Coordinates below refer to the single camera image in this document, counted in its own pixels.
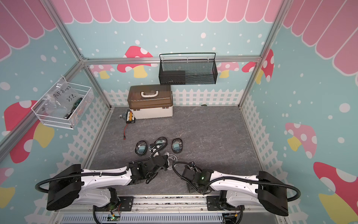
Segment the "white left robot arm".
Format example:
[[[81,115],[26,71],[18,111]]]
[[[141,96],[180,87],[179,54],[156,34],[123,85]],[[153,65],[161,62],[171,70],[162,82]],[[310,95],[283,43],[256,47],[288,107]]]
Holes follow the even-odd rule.
[[[134,161],[119,169],[90,170],[74,164],[53,178],[40,181],[35,189],[48,195],[48,211],[70,205],[94,205],[112,210],[120,204],[114,186],[149,184],[161,170],[168,170],[169,155]]]

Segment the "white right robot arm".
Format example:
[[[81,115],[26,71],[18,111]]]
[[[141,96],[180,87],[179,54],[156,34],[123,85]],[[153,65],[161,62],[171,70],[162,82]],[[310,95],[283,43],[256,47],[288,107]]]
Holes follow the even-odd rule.
[[[188,163],[178,176],[190,191],[207,197],[210,211],[242,211],[245,206],[261,206],[272,214],[286,217],[288,203],[301,196],[298,188],[265,171],[249,176],[229,175]]]

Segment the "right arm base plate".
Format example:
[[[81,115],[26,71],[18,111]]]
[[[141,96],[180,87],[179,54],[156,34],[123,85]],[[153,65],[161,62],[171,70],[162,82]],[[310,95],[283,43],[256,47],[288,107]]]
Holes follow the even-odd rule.
[[[208,211],[244,211],[243,206],[232,206],[226,202],[226,198],[222,196],[207,196],[207,210]]]

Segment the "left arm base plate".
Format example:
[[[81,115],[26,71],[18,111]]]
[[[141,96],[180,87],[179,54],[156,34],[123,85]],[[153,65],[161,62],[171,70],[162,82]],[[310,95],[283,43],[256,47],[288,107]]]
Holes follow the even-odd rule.
[[[94,211],[131,211],[134,197],[113,197],[107,205],[95,206]]]

